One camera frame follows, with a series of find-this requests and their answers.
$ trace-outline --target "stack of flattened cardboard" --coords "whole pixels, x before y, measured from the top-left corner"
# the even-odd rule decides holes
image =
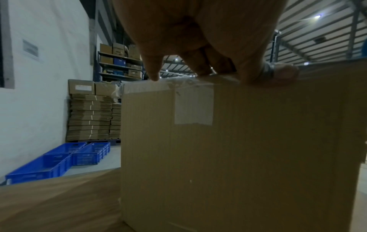
[[[109,139],[110,97],[72,94],[67,141]]]
[[[120,138],[120,134],[121,134],[121,103],[115,103],[112,104],[110,137]]]

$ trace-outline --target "shelving rack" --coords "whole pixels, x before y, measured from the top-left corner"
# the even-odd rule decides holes
[[[139,69],[130,68],[130,67],[127,67],[127,66],[102,63],[101,59],[100,59],[101,56],[123,59],[123,60],[126,61],[126,63],[141,66],[142,69],[139,70]],[[120,81],[141,81],[141,80],[144,80],[144,65],[143,65],[143,61],[141,61],[141,60],[128,58],[128,57],[123,57],[123,56],[114,55],[114,54],[108,54],[108,53],[104,53],[104,52],[98,52],[98,70],[101,70],[101,68],[109,69],[109,70],[117,70],[117,71],[136,70],[136,71],[141,71],[143,73],[143,75],[142,75],[142,78],[140,79],[140,78],[134,78],[134,77],[130,77],[130,76],[123,76],[123,75],[117,75],[117,74],[112,74],[112,73],[99,72],[99,75],[101,76],[100,81],[105,80],[105,79],[120,80]]]

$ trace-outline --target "white wall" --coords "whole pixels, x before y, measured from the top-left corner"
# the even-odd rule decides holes
[[[15,89],[0,89],[0,178],[64,142],[68,79],[92,80],[79,0],[9,0],[9,15]],[[38,46],[39,61],[22,39]]]

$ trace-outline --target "wooden surface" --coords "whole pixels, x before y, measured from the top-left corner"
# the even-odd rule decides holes
[[[0,231],[134,232],[121,221],[119,172],[113,169],[1,187]],[[367,229],[367,169],[361,169],[361,174],[351,232]]]

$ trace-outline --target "label on box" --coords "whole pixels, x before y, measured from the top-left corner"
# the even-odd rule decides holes
[[[82,91],[92,91],[92,87],[90,85],[75,85],[76,90],[82,90]]]

